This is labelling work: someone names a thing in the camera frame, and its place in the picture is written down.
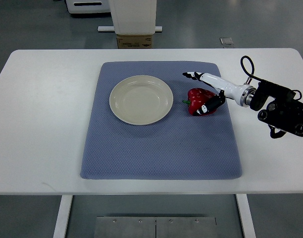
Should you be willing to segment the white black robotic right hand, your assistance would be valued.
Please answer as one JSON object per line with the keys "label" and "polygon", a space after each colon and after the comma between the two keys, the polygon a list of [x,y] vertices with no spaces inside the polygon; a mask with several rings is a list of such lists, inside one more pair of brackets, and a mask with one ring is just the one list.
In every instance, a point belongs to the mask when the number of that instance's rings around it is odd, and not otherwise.
{"label": "white black robotic right hand", "polygon": [[217,91],[215,96],[203,105],[206,106],[207,110],[218,109],[226,102],[227,98],[235,100],[235,102],[242,107],[247,107],[250,105],[251,99],[256,91],[256,89],[249,84],[235,85],[209,73],[184,72],[183,75],[192,80],[201,81]]}

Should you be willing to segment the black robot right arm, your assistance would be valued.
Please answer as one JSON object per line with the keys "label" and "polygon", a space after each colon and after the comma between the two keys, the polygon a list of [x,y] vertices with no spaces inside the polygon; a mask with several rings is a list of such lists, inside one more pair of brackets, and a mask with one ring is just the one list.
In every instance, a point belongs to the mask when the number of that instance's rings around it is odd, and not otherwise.
{"label": "black robot right arm", "polygon": [[240,60],[242,70],[252,79],[259,81],[258,87],[243,93],[243,103],[257,111],[257,118],[270,128],[270,137],[283,137],[287,132],[303,137],[302,93],[254,76],[254,63],[248,56]]}

